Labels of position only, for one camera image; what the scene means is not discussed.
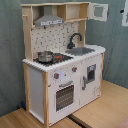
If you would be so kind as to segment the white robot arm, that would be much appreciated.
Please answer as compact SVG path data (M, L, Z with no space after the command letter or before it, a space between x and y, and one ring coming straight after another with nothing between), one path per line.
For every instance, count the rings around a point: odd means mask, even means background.
M125 7L122 18L122 26L128 27L128 0L125 1Z

